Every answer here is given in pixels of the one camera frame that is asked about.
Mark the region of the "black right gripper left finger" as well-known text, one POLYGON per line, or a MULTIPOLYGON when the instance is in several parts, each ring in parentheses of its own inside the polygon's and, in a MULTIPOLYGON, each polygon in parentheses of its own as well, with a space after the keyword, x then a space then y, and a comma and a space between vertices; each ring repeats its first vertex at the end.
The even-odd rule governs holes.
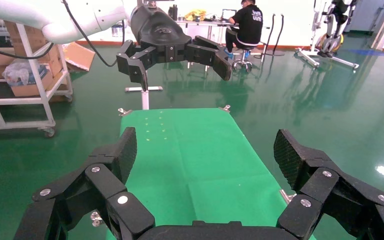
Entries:
POLYGON ((155 218, 126 187, 136 156, 136 130, 127 127, 116 143, 96 148, 81 167, 38 188, 14 238, 66 240, 83 216, 96 211, 116 239, 139 239, 155 226, 155 218))

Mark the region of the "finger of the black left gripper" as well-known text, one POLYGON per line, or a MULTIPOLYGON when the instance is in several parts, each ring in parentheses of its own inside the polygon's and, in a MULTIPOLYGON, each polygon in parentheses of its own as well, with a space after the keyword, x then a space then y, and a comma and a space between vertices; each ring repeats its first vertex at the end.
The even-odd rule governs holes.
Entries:
POLYGON ((147 70, 156 64, 157 49, 143 48, 132 40, 124 42, 116 55, 118 71, 129 76, 132 83, 141 85, 146 92, 149 88, 147 70))
POLYGON ((232 66, 228 62, 229 56, 225 47, 217 42, 196 36, 191 43, 185 46, 185 59, 188 62, 199 63, 212 67, 224 80, 229 81, 232 75, 232 66))

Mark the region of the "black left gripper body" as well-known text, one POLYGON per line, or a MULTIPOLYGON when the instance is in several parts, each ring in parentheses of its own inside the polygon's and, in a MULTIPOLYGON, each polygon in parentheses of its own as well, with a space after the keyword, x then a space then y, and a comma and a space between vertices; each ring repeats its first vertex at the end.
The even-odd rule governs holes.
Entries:
POLYGON ((160 8, 136 6, 131 14, 130 27, 143 49, 155 48, 152 57, 156 63, 186 60, 186 46, 192 42, 192 38, 160 8))

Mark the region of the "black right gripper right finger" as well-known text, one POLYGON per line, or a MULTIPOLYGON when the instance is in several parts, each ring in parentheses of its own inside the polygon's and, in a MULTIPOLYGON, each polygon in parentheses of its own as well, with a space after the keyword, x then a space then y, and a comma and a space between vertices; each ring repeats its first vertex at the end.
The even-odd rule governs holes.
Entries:
POLYGON ((384 191, 342 171, 322 150, 300 144, 280 129, 273 155, 295 192, 276 226, 307 240, 328 215, 357 240, 384 240, 384 191))

